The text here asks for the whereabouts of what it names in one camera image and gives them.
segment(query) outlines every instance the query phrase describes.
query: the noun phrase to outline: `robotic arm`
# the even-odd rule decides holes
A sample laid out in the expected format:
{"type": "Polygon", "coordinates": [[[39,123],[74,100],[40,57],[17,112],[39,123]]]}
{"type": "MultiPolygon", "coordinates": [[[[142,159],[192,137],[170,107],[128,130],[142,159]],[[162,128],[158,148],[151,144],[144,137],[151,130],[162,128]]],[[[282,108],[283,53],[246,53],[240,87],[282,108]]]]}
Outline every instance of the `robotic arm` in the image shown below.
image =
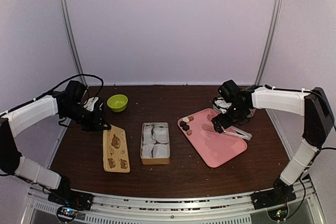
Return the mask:
{"type": "Polygon", "coordinates": [[[223,128],[248,120],[254,109],[273,109],[304,116],[301,145],[275,180],[274,191],[268,195],[271,201],[279,203],[291,198],[292,185],[311,166],[334,124],[334,116],[324,90],[287,90],[268,85],[241,89],[233,80],[229,80],[219,87],[218,92],[222,98],[215,98],[213,105],[221,113],[212,119],[218,133],[222,133],[223,128]]]}
{"type": "MultiPolygon", "coordinates": [[[[59,198],[73,202],[74,191],[70,190],[70,180],[23,156],[14,138],[33,124],[56,114],[60,119],[74,120],[84,131],[110,129],[109,124],[105,126],[101,98],[90,98],[85,105],[80,104],[85,90],[82,83],[70,81],[65,91],[50,91],[38,100],[34,99],[12,112],[3,113],[0,116],[0,169],[6,174],[51,189],[59,198]]],[[[59,203],[59,198],[52,201],[59,203]]]]}

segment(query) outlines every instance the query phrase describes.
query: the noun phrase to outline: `green bowl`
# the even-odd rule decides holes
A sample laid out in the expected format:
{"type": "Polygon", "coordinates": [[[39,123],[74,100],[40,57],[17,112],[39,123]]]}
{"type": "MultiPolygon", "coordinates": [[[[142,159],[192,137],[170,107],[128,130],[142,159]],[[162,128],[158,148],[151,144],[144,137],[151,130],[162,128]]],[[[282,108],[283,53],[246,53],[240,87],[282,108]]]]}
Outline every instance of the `green bowl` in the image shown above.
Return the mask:
{"type": "Polygon", "coordinates": [[[128,103],[128,98],[126,95],[123,95],[123,94],[116,94],[107,100],[107,106],[113,112],[124,111],[127,107],[127,103],[128,103]]]}

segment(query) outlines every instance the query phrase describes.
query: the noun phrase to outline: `metal frame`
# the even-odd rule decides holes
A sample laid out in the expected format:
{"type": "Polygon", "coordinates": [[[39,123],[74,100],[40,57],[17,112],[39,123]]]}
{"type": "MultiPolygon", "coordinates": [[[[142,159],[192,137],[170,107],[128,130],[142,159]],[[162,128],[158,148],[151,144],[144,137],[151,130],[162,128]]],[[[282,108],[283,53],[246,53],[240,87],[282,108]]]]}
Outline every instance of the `metal frame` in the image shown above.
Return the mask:
{"type": "MultiPolygon", "coordinates": [[[[77,52],[74,33],[72,32],[72,27],[71,27],[71,23],[70,23],[67,0],[60,0],[60,3],[61,3],[61,10],[62,10],[62,14],[63,14],[65,29],[66,29],[66,33],[67,33],[67,38],[68,38],[72,58],[74,60],[73,62],[75,64],[75,68],[76,68],[77,73],[83,73],[83,69],[82,69],[82,66],[81,66],[81,63],[80,63],[80,60],[79,60],[79,56],[78,56],[78,52],[77,52]]],[[[87,86],[87,83],[86,83],[86,80],[85,80],[84,76],[80,77],[80,81],[85,86],[87,86]]]]}
{"type": "Polygon", "coordinates": [[[262,79],[262,76],[265,72],[267,60],[271,51],[272,43],[274,40],[275,36],[275,29],[278,23],[279,19],[279,14],[282,6],[282,0],[274,0],[274,5],[273,5],[273,12],[272,12],[272,17],[271,17],[271,23],[269,26],[268,34],[267,34],[267,39],[266,39],[266,44],[264,48],[264,53],[263,57],[261,59],[260,67],[258,70],[258,75],[255,81],[255,85],[259,85],[262,79]]]}
{"type": "MultiPolygon", "coordinates": [[[[319,204],[316,191],[310,180],[304,181],[307,190],[307,201],[315,224],[324,224],[324,216],[319,204]]],[[[303,187],[300,183],[294,184],[297,199],[303,197],[303,187]]],[[[250,215],[266,211],[254,210],[251,194],[234,194],[228,196],[205,198],[133,198],[93,193],[91,211],[83,211],[76,218],[84,223],[160,223],[170,222],[188,223],[251,223],[250,215]]],[[[48,202],[47,195],[37,186],[30,188],[29,201],[26,205],[22,224],[28,224],[33,216],[34,209],[55,214],[58,205],[48,202]]]]}

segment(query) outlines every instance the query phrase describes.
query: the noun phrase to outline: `dark brown tabletop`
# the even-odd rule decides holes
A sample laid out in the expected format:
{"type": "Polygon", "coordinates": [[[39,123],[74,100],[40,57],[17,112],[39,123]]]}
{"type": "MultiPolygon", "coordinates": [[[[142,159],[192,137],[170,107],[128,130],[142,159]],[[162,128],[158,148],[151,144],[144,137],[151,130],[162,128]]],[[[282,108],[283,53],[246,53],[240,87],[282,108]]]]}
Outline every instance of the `dark brown tabletop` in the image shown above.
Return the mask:
{"type": "MultiPolygon", "coordinates": [[[[69,128],[51,169],[68,176],[73,189],[101,194],[192,198],[244,193],[272,187],[289,159],[265,110],[257,110],[242,130],[253,135],[248,148],[218,168],[209,168],[177,126],[179,118],[212,107],[217,86],[104,87],[105,101],[114,94],[129,98],[127,109],[108,121],[125,129],[131,172],[107,173],[103,169],[102,133],[69,128]],[[144,122],[169,124],[171,158],[168,165],[143,165],[140,159],[144,122]]],[[[94,95],[97,88],[90,88],[94,95]]]]}

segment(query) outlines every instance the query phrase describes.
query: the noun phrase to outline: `rectangular box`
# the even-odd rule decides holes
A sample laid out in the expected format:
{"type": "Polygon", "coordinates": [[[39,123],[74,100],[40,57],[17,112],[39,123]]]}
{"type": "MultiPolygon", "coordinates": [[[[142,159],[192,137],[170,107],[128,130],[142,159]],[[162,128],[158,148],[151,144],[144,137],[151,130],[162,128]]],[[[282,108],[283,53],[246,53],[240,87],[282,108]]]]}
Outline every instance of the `rectangular box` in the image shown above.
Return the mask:
{"type": "Polygon", "coordinates": [[[140,157],[144,165],[167,165],[170,161],[168,123],[143,123],[140,157]]]}

